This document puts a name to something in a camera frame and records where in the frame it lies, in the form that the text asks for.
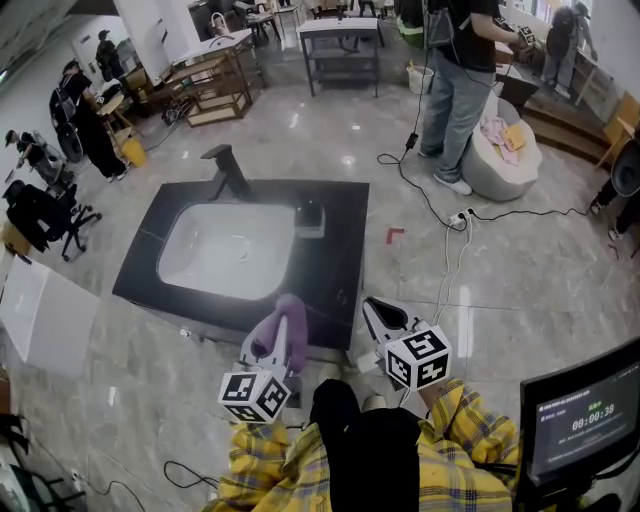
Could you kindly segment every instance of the red object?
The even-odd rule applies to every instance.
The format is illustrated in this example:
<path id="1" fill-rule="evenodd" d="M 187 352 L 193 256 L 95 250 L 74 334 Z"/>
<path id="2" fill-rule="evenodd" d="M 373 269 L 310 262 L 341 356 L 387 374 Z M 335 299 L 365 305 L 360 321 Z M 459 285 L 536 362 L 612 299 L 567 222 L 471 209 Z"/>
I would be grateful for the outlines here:
<path id="1" fill-rule="evenodd" d="M 387 245 L 391 245 L 391 242 L 393 242 L 393 235 L 401 235 L 402 233 L 404 233 L 403 228 L 389 228 L 389 231 L 387 231 Z"/>

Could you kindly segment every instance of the timer display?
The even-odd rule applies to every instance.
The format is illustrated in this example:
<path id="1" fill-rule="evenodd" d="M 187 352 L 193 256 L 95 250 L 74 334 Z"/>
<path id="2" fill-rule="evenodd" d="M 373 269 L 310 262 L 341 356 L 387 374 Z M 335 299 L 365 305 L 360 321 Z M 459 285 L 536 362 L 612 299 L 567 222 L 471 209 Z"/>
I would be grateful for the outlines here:
<path id="1" fill-rule="evenodd" d="M 532 476 L 589 457 L 636 429 L 640 365 L 537 406 Z"/>

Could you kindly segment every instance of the black countertop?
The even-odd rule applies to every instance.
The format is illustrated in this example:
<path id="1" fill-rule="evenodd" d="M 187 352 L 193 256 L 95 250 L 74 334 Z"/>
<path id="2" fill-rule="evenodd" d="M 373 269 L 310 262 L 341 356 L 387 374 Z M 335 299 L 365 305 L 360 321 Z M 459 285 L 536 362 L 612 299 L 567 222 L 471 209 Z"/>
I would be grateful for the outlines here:
<path id="1" fill-rule="evenodd" d="M 309 180 L 249 181 L 257 202 L 297 207 L 300 198 L 321 204 L 323 238 L 295 237 L 282 284 L 259 300 L 236 299 L 174 286 L 158 275 L 171 229 L 186 208 L 234 200 L 218 173 L 211 181 L 160 187 L 129 248 L 113 293 L 140 306 L 208 325 L 249 332 L 273 312 L 285 293 L 307 306 L 309 344 L 347 350 L 360 288 L 369 184 Z"/>

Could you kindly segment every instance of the office chair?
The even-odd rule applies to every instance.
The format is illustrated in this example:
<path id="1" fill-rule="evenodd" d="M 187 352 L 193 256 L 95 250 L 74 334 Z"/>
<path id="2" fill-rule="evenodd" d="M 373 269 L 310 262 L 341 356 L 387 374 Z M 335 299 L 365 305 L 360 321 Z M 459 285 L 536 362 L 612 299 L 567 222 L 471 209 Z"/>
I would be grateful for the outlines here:
<path id="1" fill-rule="evenodd" d="M 58 199 L 54 199 L 42 190 L 16 180 L 3 196 L 10 205 L 7 217 L 40 252 L 49 248 L 48 242 L 61 240 L 66 234 L 62 258 L 69 261 L 67 249 L 72 239 L 81 252 L 87 250 L 87 246 L 80 243 L 80 228 L 94 219 L 102 219 L 101 213 L 91 213 L 85 217 L 87 212 L 93 211 L 93 207 L 78 204 L 77 190 L 74 184 Z M 40 222 L 48 226 L 46 231 Z"/>

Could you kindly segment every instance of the white sink basin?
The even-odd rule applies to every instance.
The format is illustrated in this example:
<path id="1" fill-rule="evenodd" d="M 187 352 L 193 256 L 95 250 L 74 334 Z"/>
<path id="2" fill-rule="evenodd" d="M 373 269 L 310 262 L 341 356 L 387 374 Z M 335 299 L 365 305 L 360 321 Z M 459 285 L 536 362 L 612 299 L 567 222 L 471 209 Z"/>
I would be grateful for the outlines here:
<path id="1" fill-rule="evenodd" d="M 287 270 L 294 219 L 292 208 L 279 205 L 191 206 L 180 214 L 164 246 L 160 279 L 226 297 L 266 297 Z"/>

